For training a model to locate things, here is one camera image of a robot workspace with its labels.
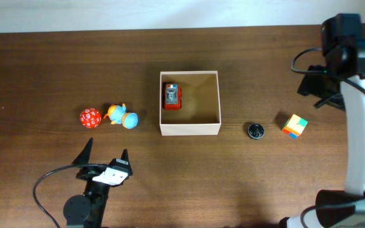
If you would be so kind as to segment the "colourful puzzle cube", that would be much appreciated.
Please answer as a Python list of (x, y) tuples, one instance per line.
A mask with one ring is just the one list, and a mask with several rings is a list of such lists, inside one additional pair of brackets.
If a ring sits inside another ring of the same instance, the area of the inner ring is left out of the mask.
[(282, 131), (285, 134), (289, 135), (291, 138), (296, 139), (302, 134), (307, 124), (307, 120), (299, 117), (296, 114), (293, 114), (285, 123)]

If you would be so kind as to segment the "red toy fire truck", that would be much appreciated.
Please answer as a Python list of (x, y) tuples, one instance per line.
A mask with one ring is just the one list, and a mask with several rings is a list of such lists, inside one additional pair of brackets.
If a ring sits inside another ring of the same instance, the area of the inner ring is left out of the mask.
[(179, 84), (168, 83), (164, 85), (163, 108), (172, 111), (182, 108), (182, 90)]

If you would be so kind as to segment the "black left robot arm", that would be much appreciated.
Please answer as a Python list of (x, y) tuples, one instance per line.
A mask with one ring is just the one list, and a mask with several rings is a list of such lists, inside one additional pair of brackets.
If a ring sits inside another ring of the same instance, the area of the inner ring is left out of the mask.
[(124, 149), (120, 158), (108, 164), (93, 165), (89, 163), (92, 146), (90, 139), (72, 162), (80, 168), (76, 178), (86, 181), (86, 187), (83, 194), (72, 196), (63, 207), (67, 227), (101, 227), (110, 189), (132, 176), (128, 150)]

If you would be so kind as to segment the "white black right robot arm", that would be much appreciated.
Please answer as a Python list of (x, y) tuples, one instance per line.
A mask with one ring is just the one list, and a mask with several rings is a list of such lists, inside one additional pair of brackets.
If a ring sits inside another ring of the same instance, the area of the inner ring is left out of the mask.
[(365, 39), (329, 38), (320, 48), (326, 66), (305, 71), (301, 87), (320, 97), (316, 106), (340, 100), (347, 117), (347, 174), (342, 191), (321, 190), (315, 204), (280, 227), (365, 227)]

